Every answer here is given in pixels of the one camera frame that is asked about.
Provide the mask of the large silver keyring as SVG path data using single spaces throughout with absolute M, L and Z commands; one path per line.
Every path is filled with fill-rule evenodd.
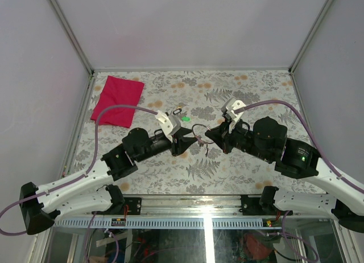
M 191 130 L 200 147 L 214 144 L 214 142 L 205 135 L 205 132 L 210 130 L 210 127 L 204 124 L 193 124 Z

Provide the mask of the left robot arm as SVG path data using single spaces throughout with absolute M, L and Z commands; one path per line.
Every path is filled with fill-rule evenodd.
M 125 199 L 114 183 L 136 172 L 137 163 L 160 153 L 181 155 L 197 141 L 191 132 L 181 128 L 168 139 L 161 130 L 149 136 L 146 130 L 134 128 L 91 168 L 41 186 L 24 184 L 20 189 L 20 210 L 26 233 L 35 235 L 63 218 L 89 212 L 122 214 Z

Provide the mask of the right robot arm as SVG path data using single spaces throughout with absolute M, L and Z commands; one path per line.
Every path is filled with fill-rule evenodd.
M 304 194 L 281 187 L 266 186 L 259 202 L 248 209 L 254 215 L 298 212 L 321 215 L 354 232 L 363 232 L 363 193 L 346 187 L 313 146 L 287 136 L 287 127 L 265 117 L 251 130 L 239 121 L 234 129 L 229 122 L 207 130 L 205 135 L 225 154 L 233 149 L 252 155 L 291 179 L 301 179 L 324 190 L 324 194 Z

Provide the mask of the green key tag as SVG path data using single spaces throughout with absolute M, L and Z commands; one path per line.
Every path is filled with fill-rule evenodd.
M 189 122 L 191 119 L 189 117 L 182 117 L 181 120 L 184 122 Z

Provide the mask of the magenta cloth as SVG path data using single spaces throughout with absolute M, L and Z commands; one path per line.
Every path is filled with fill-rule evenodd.
M 108 76 L 100 98 L 93 113 L 91 120 L 96 121 L 100 113 L 114 105 L 132 105 L 137 106 L 142 96 L 144 83 L 140 81 L 120 79 L 114 76 Z M 107 111 L 101 118 L 99 125 L 113 125 L 124 128 L 130 128 L 133 118 L 134 109 L 115 108 Z

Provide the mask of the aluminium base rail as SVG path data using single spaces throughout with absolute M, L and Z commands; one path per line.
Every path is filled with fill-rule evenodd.
M 273 229 L 281 212 L 258 208 L 258 195 L 128 196 L 128 213 L 78 215 L 56 222 L 60 228 L 107 229 Z

